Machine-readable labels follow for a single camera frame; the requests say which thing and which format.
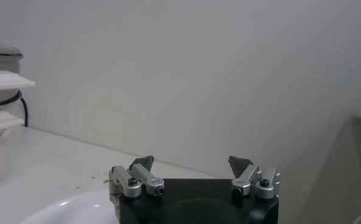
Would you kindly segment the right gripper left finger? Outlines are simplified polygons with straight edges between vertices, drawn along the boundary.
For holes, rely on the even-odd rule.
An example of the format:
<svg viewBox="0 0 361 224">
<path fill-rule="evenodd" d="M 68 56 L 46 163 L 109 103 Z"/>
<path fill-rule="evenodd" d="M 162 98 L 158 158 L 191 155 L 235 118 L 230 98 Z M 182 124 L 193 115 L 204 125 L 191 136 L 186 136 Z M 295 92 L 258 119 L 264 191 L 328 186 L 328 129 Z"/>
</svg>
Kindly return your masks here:
<svg viewBox="0 0 361 224">
<path fill-rule="evenodd" d="M 111 195 L 123 195 L 126 198 L 138 198 L 142 188 L 152 196 L 161 197 L 165 193 L 164 180 L 152 174 L 154 162 L 152 155 L 136 158 L 126 169 L 124 166 L 113 166 L 108 175 Z"/>
</svg>

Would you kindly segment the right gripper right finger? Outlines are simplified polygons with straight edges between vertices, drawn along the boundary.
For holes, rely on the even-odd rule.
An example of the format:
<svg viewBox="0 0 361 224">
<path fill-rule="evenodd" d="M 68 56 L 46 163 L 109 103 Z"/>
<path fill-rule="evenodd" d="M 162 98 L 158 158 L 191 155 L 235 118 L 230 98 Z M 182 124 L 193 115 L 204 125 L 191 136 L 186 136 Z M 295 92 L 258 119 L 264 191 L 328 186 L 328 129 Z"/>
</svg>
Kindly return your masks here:
<svg viewBox="0 0 361 224">
<path fill-rule="evenodd" d="M 234 174 L 234 179 L 231 181 L 234 197 L 255 194 L 257 198 L 263 200 L 279 198 L 281 174 L 277 168 L 261 170 L 249 159 L 236 156 L 230 156 L 228 162 Z"/>
</svg>

